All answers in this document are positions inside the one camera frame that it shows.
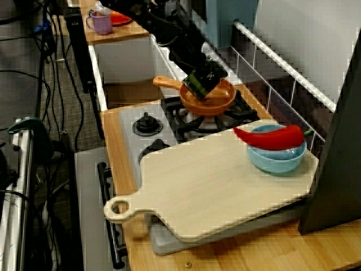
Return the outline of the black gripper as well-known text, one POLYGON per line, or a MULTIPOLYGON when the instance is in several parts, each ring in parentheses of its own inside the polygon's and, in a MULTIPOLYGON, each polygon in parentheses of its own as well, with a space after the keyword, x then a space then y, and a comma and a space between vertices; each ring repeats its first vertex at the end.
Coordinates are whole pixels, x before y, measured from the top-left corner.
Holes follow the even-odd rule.
POLYGON ((207 58, 205 64, 197 70, 196 78, 199 82, 199 89, 202 92, 208 92, 206 98, 215 98, 217 96, 217 85, 227 77, 227 71, 224 67, 212 58, 207 58))

